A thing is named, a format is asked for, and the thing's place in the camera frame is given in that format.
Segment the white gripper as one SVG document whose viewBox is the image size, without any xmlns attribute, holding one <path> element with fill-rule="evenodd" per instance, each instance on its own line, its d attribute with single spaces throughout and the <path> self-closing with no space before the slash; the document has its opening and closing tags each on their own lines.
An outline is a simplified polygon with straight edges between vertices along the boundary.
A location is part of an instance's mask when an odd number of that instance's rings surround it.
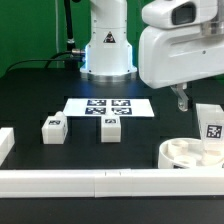
<svg viewBox="0 0 224 224">
<path fill-rule="evenodd" d="M 203 36 L 199 25 L 163 30 L 148 26 L 140 36 L 139 75 L 157 89 L 171 86 L 178 108 L 188 110 L 186 82 L 224 73 L 224 35 Z"/>
</svg>

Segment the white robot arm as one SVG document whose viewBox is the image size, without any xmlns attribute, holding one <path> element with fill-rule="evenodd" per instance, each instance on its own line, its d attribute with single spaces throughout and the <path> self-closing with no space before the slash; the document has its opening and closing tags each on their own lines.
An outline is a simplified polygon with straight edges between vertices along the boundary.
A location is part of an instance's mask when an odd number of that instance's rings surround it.
<svg viewBox="0 0 224 224">
<path fill-rule="evenodd" d="M 127 0 L 90 0 L 91 40 L 80 72 L 98 82 L 137 72 L 148 86 L 169 86 L 188 109 L 186 84 L 224 74 L 224 0 L 153 0 L 142 9 L 147 25 L 138 65 L 127 41 Z"/>
</svg>

